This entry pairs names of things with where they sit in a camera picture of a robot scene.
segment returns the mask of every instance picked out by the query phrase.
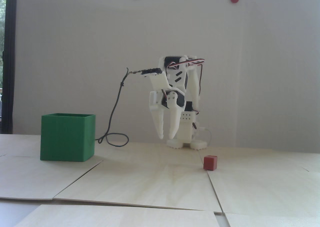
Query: white wall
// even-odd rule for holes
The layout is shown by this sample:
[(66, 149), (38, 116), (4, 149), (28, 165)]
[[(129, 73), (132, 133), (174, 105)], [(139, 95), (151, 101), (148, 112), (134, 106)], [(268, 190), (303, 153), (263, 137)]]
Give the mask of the white wall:
[(245, 0), (236, 144), (320, 153), (320, 0)]
[[(229, 0), (18, 0), (14, 132), (40, 134), (43, 114), (93, 113), (101, 136), (125, 67), (187, 54), (206, 59), (200, 122), (215, 145), (234, 146), (242, 10)], [(150, 91), (147, 78), (127, 78), (112, 131), (159, 141)]]
[[(18, 0), (14, 132), (40, 134), (43, 114), (93, 113), (99, 137), (125, 67), (191, 54), (206, 59), (199, 119), (212, 145), (320, 153), (319, 3)], [(112, 131), (159, 141), (149, 91), (127, 78)]]

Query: green box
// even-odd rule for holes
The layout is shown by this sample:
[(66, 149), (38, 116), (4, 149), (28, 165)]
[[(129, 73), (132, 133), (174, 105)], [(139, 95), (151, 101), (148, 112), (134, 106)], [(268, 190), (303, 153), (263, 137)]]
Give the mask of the green box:
[(41, 118), (42, 161), (84, 162), (95, 154), (92, 114), (48, 114)]

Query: wooden board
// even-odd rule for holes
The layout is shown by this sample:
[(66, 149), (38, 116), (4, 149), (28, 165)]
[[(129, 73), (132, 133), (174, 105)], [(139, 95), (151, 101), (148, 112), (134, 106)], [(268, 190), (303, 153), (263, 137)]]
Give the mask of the wooden board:
[(122, 206), (41, 205), (16, 227), (219, 227), (213, 212)]
[(282, 217), (226, 213), (230, 227), (320, 227), (320, 217)]
[(320, 173), (320, 154), (279, 152), (279, 155), (290, 159), (307, 171)]
[(209, 147), (199, 151), (201, 159), (206, 155), (218, 157), (217, 167), (228, 169), (262, 169), (303, 171), (304, 169), (295, 161), (288, 159), (271, 149), (259, 148), (213, 148)]
[(110, 156), (55, 199), (221, 212), (207, 172), (187, 164), (139, 164)]
[(320, 216), (320, 173), (218, 168), (208, 174), (226, 213)]
[(0, 158), (0, 198), (51, 200), (80, 176), (101, 162), (41, 161), (37, 157)]
[(39, 203), (10, 202), (0, 199), (0, 226), (12, 227), (40, 206)]
[(0, 155), (40, 157), (40, 135), (0, 134)]
[(114, 147), (106, 141), (102, 144), (96, 142), (95, 155), (114, 161), (153, 166), (168, 163), (202, 166), (198, 151), (190, 148), (174, 149), (165, 144), (129, 142), (126, 146)]

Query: small red block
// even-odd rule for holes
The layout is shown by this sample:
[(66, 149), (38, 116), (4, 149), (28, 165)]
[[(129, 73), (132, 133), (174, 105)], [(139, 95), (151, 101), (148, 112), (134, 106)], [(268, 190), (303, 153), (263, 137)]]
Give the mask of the small red block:
[(217, 168), (218, 157), (214, 155), (207, 155), (203, 159), (203, 169), (215, 170)]

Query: white robot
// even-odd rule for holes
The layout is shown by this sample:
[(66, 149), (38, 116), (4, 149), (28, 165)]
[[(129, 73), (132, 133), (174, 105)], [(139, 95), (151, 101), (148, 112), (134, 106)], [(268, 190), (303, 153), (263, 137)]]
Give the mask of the white robot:
[[(207, 147), (206, 142), (194, 139), (199, 126), (196, 117), (201, 91), (201, 75), (199, 79), (197, 68), (201, 67), (202, 74), (204, 61), (196, 56), (166, 56), (160, 58), (158, 68), (139, 71), (141, 75), (149, 76), (152, 83), (154, 91), (150, 92), (149, 109), (160, 139), (164, 137), (164, 110), (170, 112), (167, 145), (171, 148), (179, 149), (184, 144), (190, 144), (195, 150)], [(186, 101), (187, 91), (192, 101)]]

